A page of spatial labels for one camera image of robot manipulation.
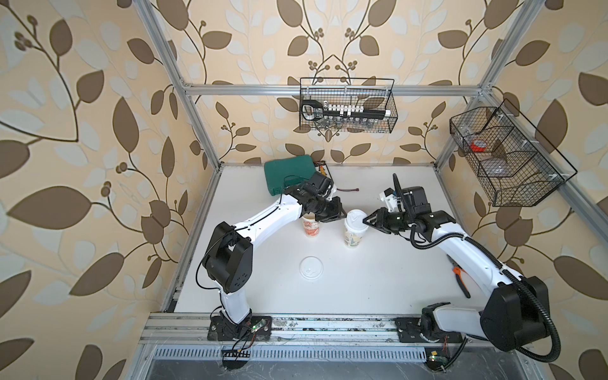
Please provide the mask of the paper milk tea cup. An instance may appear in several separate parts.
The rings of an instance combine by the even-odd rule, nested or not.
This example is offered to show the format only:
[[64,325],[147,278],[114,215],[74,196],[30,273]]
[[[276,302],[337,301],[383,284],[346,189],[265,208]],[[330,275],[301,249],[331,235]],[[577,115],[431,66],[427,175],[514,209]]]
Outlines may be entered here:
[[363,237],[365,235],[365,231],[351,231],[349,229],[345,230],[345,245],[350,248],[357,247]]
[[314,213],[306,213],[302,216],[302,225],[307,237],[317,237],[320,232],[320,224]]

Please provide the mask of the white plastic cup lid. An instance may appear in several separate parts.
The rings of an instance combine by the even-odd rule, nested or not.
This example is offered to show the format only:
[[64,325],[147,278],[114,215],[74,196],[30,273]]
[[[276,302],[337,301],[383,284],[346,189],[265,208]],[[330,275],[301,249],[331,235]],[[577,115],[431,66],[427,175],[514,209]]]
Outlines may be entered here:
[[364,223],[367,214],[359,209],[351,210],[345,218],[346,231],[352,234],[364,234],[368,226]]

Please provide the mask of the clear plastic lid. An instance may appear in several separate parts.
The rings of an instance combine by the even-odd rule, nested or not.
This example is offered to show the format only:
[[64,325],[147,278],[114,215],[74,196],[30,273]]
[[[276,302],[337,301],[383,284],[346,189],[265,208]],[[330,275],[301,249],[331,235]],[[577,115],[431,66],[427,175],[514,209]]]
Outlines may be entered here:
[[299,265],[299,273],[302,278],[309,281],[319,279],[324,272],[324,265],[316,256],[305,257]]

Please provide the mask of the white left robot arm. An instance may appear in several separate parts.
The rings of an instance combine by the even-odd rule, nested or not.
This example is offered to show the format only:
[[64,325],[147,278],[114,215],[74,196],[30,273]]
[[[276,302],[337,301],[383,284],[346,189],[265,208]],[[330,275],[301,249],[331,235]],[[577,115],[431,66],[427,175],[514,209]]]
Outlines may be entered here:
[[253,274],[255,249],[286,225],[312,213],[319,223],[344,219],[345,210],[330,177],[320,172],[285,188],[279,199],[262,212],[231,225],[219,223],[196,267],[198,288],[218,291],[221,313],[229,327],[241,331],[250,325],[252,310],[245,284]]

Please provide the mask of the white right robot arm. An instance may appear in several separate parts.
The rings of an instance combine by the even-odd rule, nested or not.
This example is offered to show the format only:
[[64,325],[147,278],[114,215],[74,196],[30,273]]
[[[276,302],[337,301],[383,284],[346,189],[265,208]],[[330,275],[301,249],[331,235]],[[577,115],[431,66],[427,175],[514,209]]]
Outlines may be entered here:
[[404,188],[397,176],[384,191],[381,207],[364,224],[406,239],[416,250],[439,248],[487,296],[482,310],[437,302],[425,307],[415,331],[428,342],[448,333],[486,340],[502,352],[518,351],[541,363],[556,361],[562,350],[551,318],[549,290],[536,276],[525,277],[469,236],[445,211],[434,212],[420,186]]

